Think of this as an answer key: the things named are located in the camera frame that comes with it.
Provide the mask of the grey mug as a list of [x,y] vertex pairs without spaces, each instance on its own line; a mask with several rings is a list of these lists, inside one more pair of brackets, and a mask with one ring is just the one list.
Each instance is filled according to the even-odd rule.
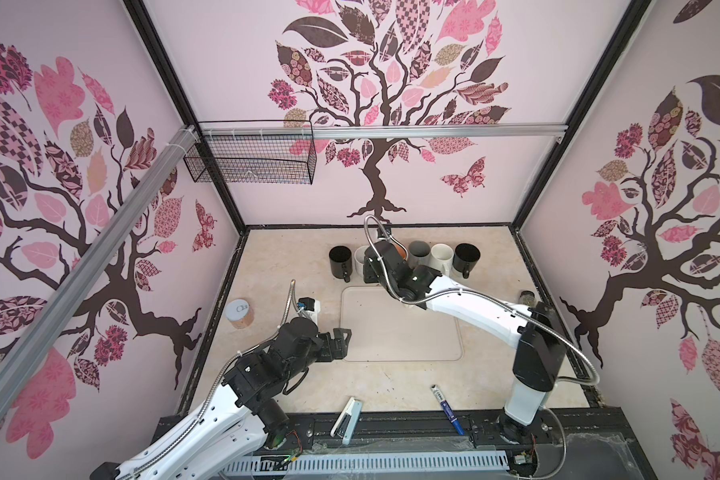
[[431,255],[430,245],[421,240],[412,241],[408,246],[407,262],[411,268],[419,265],[428,265]]

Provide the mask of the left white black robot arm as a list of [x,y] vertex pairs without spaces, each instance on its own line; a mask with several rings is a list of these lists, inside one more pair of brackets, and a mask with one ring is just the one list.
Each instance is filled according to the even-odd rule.
[[276,401],[306,378],[316,362],[347,356],[352,332],[320,332],[294,317],[260,345],[223,367],[203,403],[158,440],[120,464],[104,462],[92,479],[209,479],[239,457],[279,446],[293,427]]

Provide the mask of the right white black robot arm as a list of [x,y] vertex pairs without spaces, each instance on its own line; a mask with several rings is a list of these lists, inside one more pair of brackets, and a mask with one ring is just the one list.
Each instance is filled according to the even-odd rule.
[[528,443],[530,427],[553,391],[566,345],[554,332],[545,307],[492,299],[427,265],[410,267],[386,240],[365,249],[365,265],[395,300],[465,321],[515,350],[514,381],[497,420],[504,440]]

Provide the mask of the cream mug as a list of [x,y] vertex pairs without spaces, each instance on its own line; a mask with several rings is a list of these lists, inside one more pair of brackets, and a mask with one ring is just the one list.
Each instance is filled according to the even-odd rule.
[[354,271],[360,280],[364,280],[365,250],[366,246],[360,246],[353,253]]

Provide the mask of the black mug white base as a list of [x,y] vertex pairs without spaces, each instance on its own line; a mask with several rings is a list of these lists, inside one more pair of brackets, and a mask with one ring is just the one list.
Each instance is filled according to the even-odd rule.
[[463,279],[468,279],[480,258],[478,247],[471,243],[460,243],[454,249],[452,265]]

